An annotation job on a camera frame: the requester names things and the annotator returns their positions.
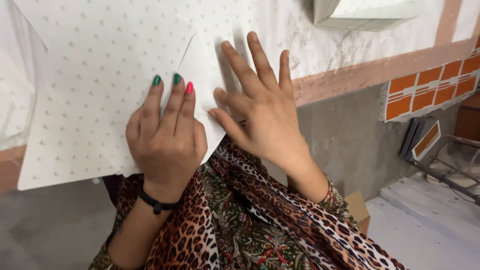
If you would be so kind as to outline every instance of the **pink nail polish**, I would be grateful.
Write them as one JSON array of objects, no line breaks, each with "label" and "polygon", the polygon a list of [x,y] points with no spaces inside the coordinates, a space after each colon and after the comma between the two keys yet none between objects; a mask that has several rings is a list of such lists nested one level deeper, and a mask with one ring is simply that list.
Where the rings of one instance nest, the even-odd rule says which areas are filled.
[{"label": "pink nail polish", "polygon": [[185,94],[190,94],[191,92],[193,92],[193,83],[188,82],[187,83],[187,88],[185,89]]}]

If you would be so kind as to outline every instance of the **cardboard box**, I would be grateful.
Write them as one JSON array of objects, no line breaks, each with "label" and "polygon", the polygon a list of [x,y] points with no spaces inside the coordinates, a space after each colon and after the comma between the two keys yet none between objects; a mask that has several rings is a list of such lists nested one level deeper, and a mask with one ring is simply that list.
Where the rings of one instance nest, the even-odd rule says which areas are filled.
[{"label": "cardboard box", "polygon": [[348,203],[348,210],[357,221],[361,232],[367,234],[368,225],[370,224],[370,213],[367,210],[361,193],[357,191],[345,197],[345,201]]}]

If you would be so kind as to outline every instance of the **fingernail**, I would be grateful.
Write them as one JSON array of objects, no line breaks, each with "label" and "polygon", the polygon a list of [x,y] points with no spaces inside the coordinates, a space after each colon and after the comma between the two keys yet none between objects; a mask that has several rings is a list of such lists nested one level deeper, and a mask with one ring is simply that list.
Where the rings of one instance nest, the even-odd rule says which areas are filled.
[{"label": "fingernail", "polygon": [[208,110],[207,113],[208,113],[211,117],[216,118],[216,114],[215,114],[214,111]]},{"label": "fingernail", "polygon": [[232,47],[232,44],[230,43],[230,41],[224,41],[223,44],[225,44],[225,46],[228,48]]},{"label": "fingernail", "polygon": [[159,85],[161,81],[162,81],[162,78],[160,78],[159,75],[155,75],[155,78],[153,78],[152,86]]},{"label": "fingernail", "polygon": [[185,94],[190,94],[191,92],[193,92],[193,83],[188,82],[187,83],[187,89],[185,89]]},{"label": "fingernail", "polygon": [[174,84],[174,85],[179,84],[179,83],[180,83],[180,80],[181,80],[180,74],[175,73],[175,75],[173,75],[173,84]]},{"label": "fingernail", "polygon": [[258,36],[257,36],[257,33],[255,32],[252,32],[252,40],[257,42],[258,41]]}]

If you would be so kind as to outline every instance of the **leopard print clothing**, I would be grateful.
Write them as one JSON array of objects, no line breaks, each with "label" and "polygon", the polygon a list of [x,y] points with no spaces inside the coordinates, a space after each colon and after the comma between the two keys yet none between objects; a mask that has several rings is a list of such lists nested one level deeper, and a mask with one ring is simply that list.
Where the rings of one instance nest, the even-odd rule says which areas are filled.
[{"label": "leopard print clothing", "polygon": [[[123,178],[113,231],[142,183],[142,176]],[[333,185],[321,204],[312,203],[227,137],[183,197],[145,269],[404,269],[358,230]],[[109,239],[90,269],[119,269],[108,258]]]}]

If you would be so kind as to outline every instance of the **white floor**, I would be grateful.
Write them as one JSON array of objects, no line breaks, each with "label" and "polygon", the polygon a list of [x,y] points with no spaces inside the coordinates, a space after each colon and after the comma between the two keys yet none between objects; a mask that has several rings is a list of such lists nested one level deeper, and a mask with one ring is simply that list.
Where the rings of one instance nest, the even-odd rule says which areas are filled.
[{"label": "white floor", "polygon": [[480,207],[450,188],[403,178],[383,188],[367,208],[369,237],[405,267],[480,268]]}]

